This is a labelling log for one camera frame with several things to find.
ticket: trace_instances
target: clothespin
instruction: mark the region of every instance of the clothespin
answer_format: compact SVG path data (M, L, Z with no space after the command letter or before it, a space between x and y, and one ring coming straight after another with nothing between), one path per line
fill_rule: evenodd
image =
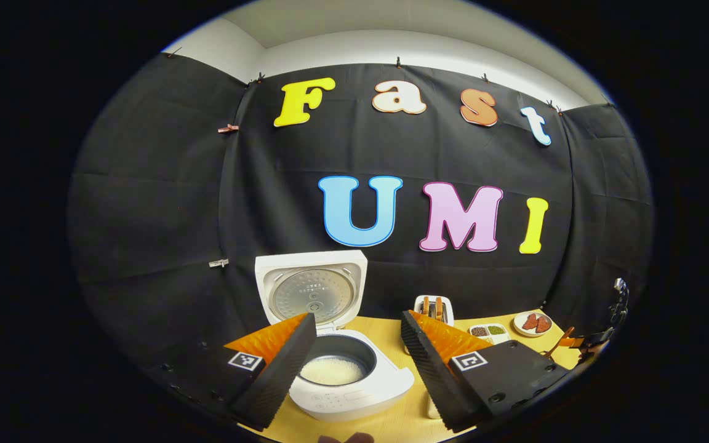
M231 124L226 124L225 128L220 128L217 130L218 134L224 134L225 132L239 131L239 126L231 126Z

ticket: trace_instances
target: blue letter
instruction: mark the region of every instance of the blue letter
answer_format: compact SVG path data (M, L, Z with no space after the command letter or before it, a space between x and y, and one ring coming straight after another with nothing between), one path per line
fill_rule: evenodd
M543 126L541 126L541 124L546 124L543 117L540 117L531 106L521 108L521 115L529 119L529 128L532 129L532 134L535 135L535 139L546 146L550 145L551 137L543 133Z
M379 176L368 180L377 191L377 222L369 229L352 225L354 177L332 176L319 180L324 193L324 229L338 243L353 247L374 246L386 241L396 225L396 191L403 186L399 177Z

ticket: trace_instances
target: pink letter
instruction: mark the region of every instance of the pink letter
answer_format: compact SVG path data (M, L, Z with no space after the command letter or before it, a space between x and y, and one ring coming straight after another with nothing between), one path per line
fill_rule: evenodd
M467 243L467 249L474 252L497 249L497 207L503 196L502 189L481 187L466 211L459 194L450 183L427 183L423 193L431 199L431 209L428 210L428 234L420 242L420 249L428 252L444 250L447 247L447 241L442 238L445 226L455 249L461 248L472 229L475 229L475 235Z

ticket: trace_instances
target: white plate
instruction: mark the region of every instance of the white plate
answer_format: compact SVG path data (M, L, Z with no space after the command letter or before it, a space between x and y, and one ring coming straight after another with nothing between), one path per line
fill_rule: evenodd
M548 333L551 330L551 328L549 328L546 332L542 332L542 333L535 332L535 328L532 328L531 330L523 330L521 328L521 326L524 325L524 323L527 321L527 317L529 317L530 314L535 314L535 316L546 317L546 320L548 320L548 322L551 323L552 326L554 326L554 322L552 322L552 320L549 319L549 316L546 314L540 314L538 312L533 312L533 311L523 312L521 314L516 315L516 317L514 317L514 319L513 319L513 327L521 335L526 335L527 337L540 337L543 334Z
M498 328L501 328L505 333L498 333L498 334L493 334L489 331L489 326L497 326ZM487 335L483 337L478 337L481 340L485 340L486 337L490 337L492 339L492 342L495 345L499 345L500 343L505 343L507 340L510 340L510 335L507 333L507 328L503 325L500 325L500 323L486 323L484 325L471 325L470 328L467 330L469 334L472 334L472 328L477 328L481 327L486 330Z

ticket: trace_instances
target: wooden table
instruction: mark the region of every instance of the wooden table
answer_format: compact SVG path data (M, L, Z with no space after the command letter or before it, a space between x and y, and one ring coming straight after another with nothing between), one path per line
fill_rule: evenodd
M485 319L456 320L455 327L466 331L471 325L500 323L505 326L510 338L518 340L539 352L548 351L563 336L563 331L554 323L551 326L551 330L541 337L525 337L515 331L513 326L514 317L515 314L509 314L498 317L485 317ZM355 432L365 432L373 435L376 443L391 443L393 441L437 443L455 435L472 431L474 428L455 434L452 431L448 431L439 418L437 420L428 418L426 413L428 391L417 373L412 357L403 351L400 325L400 320L371 319L371 317L355 317L346 325L349 330L356 330L366 334L399 368L410 368L414 375L414 384L398 403L380 414L360 418L359 420L326 423L307 415L287 395L270 427L264 429L264 432L256 432L256 434L264 435L264 437L283 443L316 443L320 435L328 435L337 438L339 441L346 441ZM554 351L554 359L562 367L571 369L579 361L579 350L557 348Z

